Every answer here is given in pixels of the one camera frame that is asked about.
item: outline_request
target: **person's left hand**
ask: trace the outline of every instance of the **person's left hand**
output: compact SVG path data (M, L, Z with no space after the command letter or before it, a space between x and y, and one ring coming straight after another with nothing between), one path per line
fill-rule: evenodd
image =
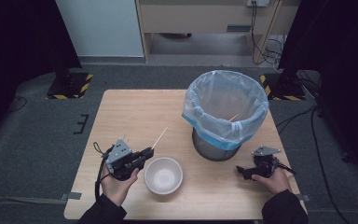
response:
M102 177L107 176L101 182L103 187L103 194L110 200L112 203L120 207L124 200L127 197L130 186L138 179L139 169L136 168L131 177L128 180L120 181L109 175L109 170L107 169L106 164L103 165Z

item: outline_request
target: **trash can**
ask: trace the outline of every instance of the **trash can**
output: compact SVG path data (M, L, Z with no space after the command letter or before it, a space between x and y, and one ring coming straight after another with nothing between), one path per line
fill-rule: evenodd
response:
M199 154L210 161L225 161L252 138L268 111L267 95L257 81L238 72L215 70L190 84L182 117L193 126Z

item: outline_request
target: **gray floor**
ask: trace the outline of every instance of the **gray floor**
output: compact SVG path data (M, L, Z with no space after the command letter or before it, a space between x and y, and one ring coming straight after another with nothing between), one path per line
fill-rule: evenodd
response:
M94 78L82 99L46 100L53 74L20 85L18 95L24 98L16 99L11 107L20 109L7 113L0 123L0 197L61 202L62 194L71 190L91 124L107 89L186 89L197 76L213 69L242 72L256 80L275 71L272 63L253 64L249 46L240 35L156 35L152 47L148 63L84 64L83 70ZM268 48L278 51L280 45L271 40ZM315 102L310 95L305 101L269 102L276 123L312 105ZM88 124L83 134L74 134L79 129L77 123L83 120L81 114L89 114ZM310 115L294 119L280 137L290 165L297 171L300 191L311 197L306 203L310 223L344 223L327 194ZM344 217L358 223L358 164L343 162L340 146L323 118L315 115L313 119L333 198ZM61 203L3 202L0 223L71 223L63 217L65 205Z

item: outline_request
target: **black sleeve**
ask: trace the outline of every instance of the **black sleeve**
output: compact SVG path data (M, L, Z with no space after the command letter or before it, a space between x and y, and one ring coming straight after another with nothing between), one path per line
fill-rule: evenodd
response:
M297 196L288 189L276 194L264 204L263 221L265 224L306 224L308 215Z
M116 206L103 194L101 195L101 202L101 204L94 203L92 207L83 214L78 223L118 224L121 223L124 216L127 215L124 208Z

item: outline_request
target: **black curtain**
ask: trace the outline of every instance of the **black curtain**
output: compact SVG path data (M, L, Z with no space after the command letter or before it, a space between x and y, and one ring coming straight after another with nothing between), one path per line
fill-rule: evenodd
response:
M358 3L302 0L280 68L318 71L324 118L350 159L358 162Z
M54 0L0 0L0 119L23 81L80 62Z

